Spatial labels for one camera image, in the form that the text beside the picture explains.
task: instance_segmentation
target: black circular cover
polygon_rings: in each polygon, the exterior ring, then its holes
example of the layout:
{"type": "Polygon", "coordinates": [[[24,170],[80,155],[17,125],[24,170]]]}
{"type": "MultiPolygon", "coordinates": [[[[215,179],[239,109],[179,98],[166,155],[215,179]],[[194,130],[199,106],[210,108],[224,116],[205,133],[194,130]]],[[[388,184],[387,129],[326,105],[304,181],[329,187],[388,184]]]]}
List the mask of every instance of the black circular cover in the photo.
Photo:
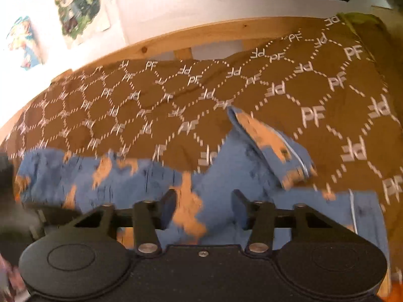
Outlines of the black circular cover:
{"type": "Polygon", "coordinates": [[[387,269],[377,247],[346,242],[289,242],[279,251],[277,262],[293,285],[316,296],[337,298],[373,291],[387,269]]]}
{"type": "Polygon", "coordinates": [[[113,287],[130,265],[128,251],[116,240],[85,228],[57,231],[30,245],[19,267],[39,294],[81,299],[113,287]]]}

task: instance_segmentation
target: mattress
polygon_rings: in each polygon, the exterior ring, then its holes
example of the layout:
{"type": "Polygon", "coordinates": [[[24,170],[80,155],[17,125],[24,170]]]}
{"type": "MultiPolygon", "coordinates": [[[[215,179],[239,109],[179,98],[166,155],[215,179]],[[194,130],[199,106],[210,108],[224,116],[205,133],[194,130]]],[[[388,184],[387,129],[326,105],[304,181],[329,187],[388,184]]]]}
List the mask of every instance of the mattress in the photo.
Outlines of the mattress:
{"type": "MultiPolygon", "coordinates": [[[[52,84],[2,144],[16,167],[36,148],[153,159],[204,172],[242,109],[304,146],[318,172],[299,186],[376,191],[391,269],[401,269],[403,145],[390,85],[342,16],[220,60],[123,60],[52,84]]],[[[23,178],[17,178],[19,188],[23,178]]]]}

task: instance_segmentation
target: white piping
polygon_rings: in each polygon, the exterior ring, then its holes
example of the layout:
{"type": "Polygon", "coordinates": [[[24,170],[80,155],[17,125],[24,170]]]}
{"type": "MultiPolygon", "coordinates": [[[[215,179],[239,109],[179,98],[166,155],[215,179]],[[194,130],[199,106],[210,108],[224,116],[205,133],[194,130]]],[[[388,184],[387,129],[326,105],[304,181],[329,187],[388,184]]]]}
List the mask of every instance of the white piping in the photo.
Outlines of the white piping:
{"type": "Polygon", "coordinates": [[[350,208],[351,208],[351,216],[353,218],[354,233],[358,234],[357,222],[355,220],[354,194],[353,194],[352,190],[349,190],[349,192],[350,192],[350,208]]]}
{"type": "Polygon", "coordinates": [[[288,142],[284,139],[284,137],[282,137],[275,129],[273,129],[272,127],[268,126],[272,131],[274,131],[276,133],[276,135],[284,142],[284,144],[287,146],[287,148],[291,151],[292,154],[294,154],[296,156],[296,158],[298,159],[299,163],[302,166],[302,169],[304,171],[304,173],[306,174],[307,177],[309,177],[309,173],[308,173],[308,169],[307,167],[304,165],[304,163],[302,162],[301,158],[299,157],[299,155],[294,151],[294,149],[290,146],[290,144],[288,144],[288,142]]]}

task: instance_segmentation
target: white wall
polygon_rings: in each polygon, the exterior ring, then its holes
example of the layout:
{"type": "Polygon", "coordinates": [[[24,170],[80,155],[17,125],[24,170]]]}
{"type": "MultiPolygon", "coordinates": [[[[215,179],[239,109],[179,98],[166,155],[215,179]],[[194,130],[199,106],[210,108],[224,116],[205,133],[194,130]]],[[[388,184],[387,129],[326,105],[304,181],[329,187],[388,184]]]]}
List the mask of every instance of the white wall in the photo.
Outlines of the white wall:
{"type": "Polygon", "coordinates": [[[385,6],[383,0],[105,0],[105,4],[111,28],[68,50],[54,0],[0,0],[0,38],[5,39],[18,17],[29,16],[45,60],[44,65],[25,71],[10,63],[6,52],[0,52],[0,125],[64,70],[79,68],[126,44],[222,20],[261,16],[325,18],[340,11],[369,12],[371,4],[385,6]]]}

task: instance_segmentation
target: folded clothing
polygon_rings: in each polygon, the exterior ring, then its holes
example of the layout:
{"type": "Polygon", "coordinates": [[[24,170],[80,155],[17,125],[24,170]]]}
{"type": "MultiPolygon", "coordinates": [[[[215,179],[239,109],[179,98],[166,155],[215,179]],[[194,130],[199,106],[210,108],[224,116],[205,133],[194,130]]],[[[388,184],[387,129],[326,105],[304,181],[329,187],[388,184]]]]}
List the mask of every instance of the folded clothing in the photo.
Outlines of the folded clothing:
{"type": "MultiPolygon", "coordinates": [[[[233,129],[205,173],[181,173],[152,160],[121,159],[113,152],[97,159],[37,149],[26,153],[18,171],[21,201],[85,213],[105,203],[125,209],[139,201],[157,201],[172,188],[177,192],[173,219],[166,230],[157,231],[163,247],[194,241],[245,246],[250,231],[235,223],[231,204],[238,189],[250,201],[271,201],[280,209],[305,203],[374,243],[388,259],[376,193],[291,189],[315,174],[305,148],[239,109],[228,108],[228,116],[233,129]]],[[[274,247],[290,239],[287,229],[276,229],[274,247]]]]}

